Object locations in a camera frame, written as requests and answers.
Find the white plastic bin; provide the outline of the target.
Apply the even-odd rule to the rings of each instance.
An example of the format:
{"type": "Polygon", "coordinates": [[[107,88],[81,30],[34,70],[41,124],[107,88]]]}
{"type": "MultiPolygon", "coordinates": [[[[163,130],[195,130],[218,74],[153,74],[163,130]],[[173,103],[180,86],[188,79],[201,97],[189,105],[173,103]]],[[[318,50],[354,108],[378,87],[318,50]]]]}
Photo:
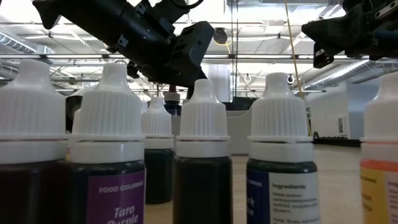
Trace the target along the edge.
{"type": "Polygon", "coordinates": [[[172,118],[178,157],[245,155],[250,130],[251,111],[226,111],[221,107],[193,111],[184,106],[181,116],[172,118]]]}

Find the large purple-cap coloring bottle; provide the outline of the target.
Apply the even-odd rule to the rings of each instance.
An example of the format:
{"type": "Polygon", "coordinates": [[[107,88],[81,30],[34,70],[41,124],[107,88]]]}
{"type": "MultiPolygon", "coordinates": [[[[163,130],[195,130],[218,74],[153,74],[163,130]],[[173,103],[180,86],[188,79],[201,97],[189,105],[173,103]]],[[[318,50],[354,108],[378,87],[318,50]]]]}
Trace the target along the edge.
{"type": "Polygon", "coordinates": [[[181,115],[180,95],[177,93],[175,85],[170,85],[168,92],[164,93],[164,103],[164,108],[172,116],[181,115]]]}

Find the small red-label dropper bottle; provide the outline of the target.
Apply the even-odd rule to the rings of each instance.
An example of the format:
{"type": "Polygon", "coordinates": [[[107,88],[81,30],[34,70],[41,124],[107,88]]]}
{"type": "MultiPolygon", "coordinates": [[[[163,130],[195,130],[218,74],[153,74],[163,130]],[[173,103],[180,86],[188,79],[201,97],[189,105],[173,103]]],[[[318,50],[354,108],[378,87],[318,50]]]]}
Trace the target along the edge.
{"type": "Polygon", "coordinates": [[[233,171],[226,107],[213,83],[195,81],[176,137],[173,224],[233,224],[233,171]]]}

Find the small maroon dropper bottle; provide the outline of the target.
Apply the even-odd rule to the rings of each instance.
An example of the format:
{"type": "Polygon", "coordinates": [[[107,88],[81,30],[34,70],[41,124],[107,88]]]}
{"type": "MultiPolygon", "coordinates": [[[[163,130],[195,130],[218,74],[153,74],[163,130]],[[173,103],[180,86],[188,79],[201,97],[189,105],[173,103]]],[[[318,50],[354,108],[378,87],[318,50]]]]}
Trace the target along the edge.
{"type": "Polygon", "coordinates": [[[0,224],[63,222],[65,97],[49,65],[23,59],[0,88],[0,224]]]}

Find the small Dark Blue dropper bottle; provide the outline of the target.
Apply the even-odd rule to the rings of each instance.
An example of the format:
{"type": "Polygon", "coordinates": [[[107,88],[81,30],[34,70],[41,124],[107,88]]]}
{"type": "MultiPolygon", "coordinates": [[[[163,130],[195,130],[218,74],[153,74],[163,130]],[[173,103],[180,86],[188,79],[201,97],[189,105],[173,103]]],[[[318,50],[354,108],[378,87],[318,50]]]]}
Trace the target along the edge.
{"type": "Polygon", "coordinates": [[[266,76],[251,113],[247,224],[320,224],[318,167],[305,102],[292,93],[287,74],[266,76]]]}

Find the small orange bottle yellow label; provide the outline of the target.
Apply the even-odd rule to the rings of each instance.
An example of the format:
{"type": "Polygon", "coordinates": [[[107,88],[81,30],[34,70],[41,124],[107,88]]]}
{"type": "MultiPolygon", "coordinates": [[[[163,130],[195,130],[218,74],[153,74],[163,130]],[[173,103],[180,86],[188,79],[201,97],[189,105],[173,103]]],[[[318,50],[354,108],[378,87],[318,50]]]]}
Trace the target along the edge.
{"type": "Polygon", "coordinates": [[[365,107],[360,185],[363,223],[398,224],[398,72],[365,107]]]}

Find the long ceiling light bar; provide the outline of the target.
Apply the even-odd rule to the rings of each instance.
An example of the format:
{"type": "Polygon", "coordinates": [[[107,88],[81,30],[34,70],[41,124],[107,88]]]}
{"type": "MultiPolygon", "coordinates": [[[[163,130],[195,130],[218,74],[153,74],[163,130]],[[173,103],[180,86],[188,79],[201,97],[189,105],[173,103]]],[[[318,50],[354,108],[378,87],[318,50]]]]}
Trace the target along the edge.
{"type": "MultiPolygon", "coordinates": [[[[115,58],[125,59],[121,54],[0,54],[1,59],[20,59],[20,58],[50,58],[50,59],[97,59],[97,58],[115,58]]],[[[204,59],[293,59],[292,55],[257,55],[257,54],[240,54],[240,55],[223,55],[223,54],[206,54],[204,59]]]]}

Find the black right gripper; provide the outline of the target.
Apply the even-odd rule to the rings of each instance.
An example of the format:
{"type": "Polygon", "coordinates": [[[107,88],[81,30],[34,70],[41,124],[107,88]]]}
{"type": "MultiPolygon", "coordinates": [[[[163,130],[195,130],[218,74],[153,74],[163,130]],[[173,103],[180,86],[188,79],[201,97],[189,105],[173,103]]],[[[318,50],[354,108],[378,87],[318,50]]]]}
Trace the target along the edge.
{"type": "Polygon", "coordinates": [[[345,16],[308,22],[302,32],[312,39],[313,67],[323,68],[334,55],[367,55],[370,60],[398,58],[398,0],[343,0],[345,16]],[[359,21],[354,43],[349,45],[350,16],[359,21]]]}

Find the small Taro Purple dropper bottle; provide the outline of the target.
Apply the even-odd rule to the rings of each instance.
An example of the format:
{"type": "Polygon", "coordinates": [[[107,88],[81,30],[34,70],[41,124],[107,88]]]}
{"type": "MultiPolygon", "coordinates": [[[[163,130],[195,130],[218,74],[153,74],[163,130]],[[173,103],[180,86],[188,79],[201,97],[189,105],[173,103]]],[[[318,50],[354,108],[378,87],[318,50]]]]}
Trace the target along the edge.
{"type": "Polygon", "coordinates": [[[76,162],[68,163],[67,224],[143,224],[146,192],[141,101],[127,69],[107,63],[83,94],[76,162]]]}

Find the black monitor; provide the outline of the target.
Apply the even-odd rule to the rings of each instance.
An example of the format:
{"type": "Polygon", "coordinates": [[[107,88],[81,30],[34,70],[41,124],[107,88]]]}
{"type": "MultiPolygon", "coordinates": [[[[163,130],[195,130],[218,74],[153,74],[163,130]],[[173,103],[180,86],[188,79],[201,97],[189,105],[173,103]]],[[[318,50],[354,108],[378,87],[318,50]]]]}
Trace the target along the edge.
{"type": "Polygon", "coordinates": [[[256,98],[246,98],[246,97],[234,97],[233,98],[233,110],[234,111],[247,111],[250,109],[252,104],[256,101],[256,98]]]}

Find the white wall box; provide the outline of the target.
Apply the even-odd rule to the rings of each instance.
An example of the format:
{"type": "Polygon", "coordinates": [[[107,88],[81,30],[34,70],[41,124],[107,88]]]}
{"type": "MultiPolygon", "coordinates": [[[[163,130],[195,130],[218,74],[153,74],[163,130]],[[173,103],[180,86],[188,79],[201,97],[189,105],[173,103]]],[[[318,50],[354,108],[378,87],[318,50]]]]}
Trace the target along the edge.
{"type": "Polygon", "coordinates": [[[348,115],[340,115],[338,117],[338,135],[344,138],[350,138],[350,129],[349,129],[349,116],[348,115]]]}

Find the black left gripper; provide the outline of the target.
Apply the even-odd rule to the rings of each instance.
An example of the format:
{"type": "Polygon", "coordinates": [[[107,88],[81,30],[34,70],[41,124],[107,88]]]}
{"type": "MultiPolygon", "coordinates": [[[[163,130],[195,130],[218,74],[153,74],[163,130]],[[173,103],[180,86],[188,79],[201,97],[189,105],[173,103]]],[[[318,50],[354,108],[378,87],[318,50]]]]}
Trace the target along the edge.
{"type": "Polygon", "coordinates": [[[171,49],[155,50],[149,65],[140,72],[151,82],[187,87],[187,97],[194,93],[194,82],[205,78],[201,62],[215,33],[207,21],[185,27],[171,43],[171,49]]]}

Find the small orange dropper bottle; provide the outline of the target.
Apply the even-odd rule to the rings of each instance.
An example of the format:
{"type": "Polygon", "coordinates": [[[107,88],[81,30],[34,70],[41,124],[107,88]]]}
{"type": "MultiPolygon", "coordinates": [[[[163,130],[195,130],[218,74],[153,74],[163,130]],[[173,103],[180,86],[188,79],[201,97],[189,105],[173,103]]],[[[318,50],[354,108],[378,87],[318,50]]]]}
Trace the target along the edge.
{"type": "MultiPolygon", "coordinates": [[[[80,125],[80,111],[81,111],[81,109],[78,109],[74,113],[73,125],[72,125],[72,135],[78,133],[79,125],[80,125]]],[[[77,140],[73,136],[69,137],[68,149],[67,149],[67,161],[68,162],[76,162],[76,159],[78,157],[77,151],[78,151],[77,140]]]]}

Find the silver ventilation duct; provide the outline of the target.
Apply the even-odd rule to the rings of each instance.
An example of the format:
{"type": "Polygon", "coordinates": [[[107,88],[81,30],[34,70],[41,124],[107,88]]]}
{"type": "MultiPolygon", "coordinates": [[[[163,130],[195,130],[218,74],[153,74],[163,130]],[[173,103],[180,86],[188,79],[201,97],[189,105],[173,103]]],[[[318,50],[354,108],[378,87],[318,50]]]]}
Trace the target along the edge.
{"type": "Polygon", "coordinates": [[[22,54],[54,54],[55,51],[45,45],[33,44],[22,39],[18,39],[15,35],[0,31],[0,46],[13,49],[22,54]]]}

